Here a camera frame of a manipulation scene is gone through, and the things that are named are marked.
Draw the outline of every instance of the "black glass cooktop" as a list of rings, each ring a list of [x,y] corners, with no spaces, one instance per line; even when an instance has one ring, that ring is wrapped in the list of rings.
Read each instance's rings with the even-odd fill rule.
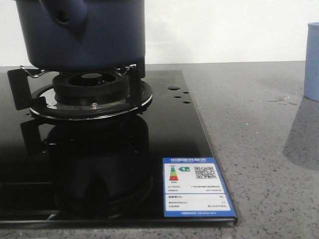
[[[32,91],[55,73],[30,79]],[[163,158],[213,157],[180,71],[150,71],[143,114],[51,124],[17,111],[0,74],[0,227],[194,225],[164,217]]]

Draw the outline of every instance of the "qr code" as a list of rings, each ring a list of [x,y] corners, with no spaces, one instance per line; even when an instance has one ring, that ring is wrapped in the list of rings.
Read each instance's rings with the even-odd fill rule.
[[[195,173],[198,179],[217,178],[213,167],[195,167]]]

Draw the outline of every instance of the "speckled granite countertop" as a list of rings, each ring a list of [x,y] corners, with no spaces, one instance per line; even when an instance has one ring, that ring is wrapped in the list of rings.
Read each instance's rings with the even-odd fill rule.
[[[319,238],[319,103],[303,98],[304,62],[148,65],[147,70],[183,71],[237,208],[238,225],[15,229],[0,231],[0,238]]]

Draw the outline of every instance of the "pot handle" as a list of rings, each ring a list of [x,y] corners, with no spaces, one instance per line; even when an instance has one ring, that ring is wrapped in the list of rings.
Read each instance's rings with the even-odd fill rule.
[[[87,7],[83,0],[40,0],[52,21],[65,28],[75,28],[85,22]]]

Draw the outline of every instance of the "blue cup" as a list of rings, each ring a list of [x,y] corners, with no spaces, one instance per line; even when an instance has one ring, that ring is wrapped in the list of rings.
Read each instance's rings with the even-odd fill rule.
[[[319,22],[308,24],[305,97],[319,101]]]

